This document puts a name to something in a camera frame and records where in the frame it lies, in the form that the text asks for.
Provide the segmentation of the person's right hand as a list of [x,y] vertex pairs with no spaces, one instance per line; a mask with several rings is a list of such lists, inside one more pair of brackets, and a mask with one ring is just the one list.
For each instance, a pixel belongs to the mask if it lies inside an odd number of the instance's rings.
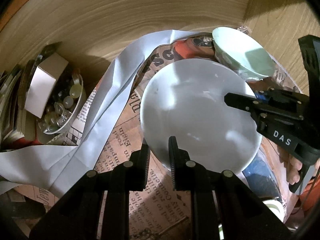
[[296,159],[294,156],[288,154],[284,149],[280,146],[277,147],[277,150],[280,156],[285,161],[286,167],[286,180],[290,185],[299,182],[300,175],[299,171],[302,168],[302,163]]

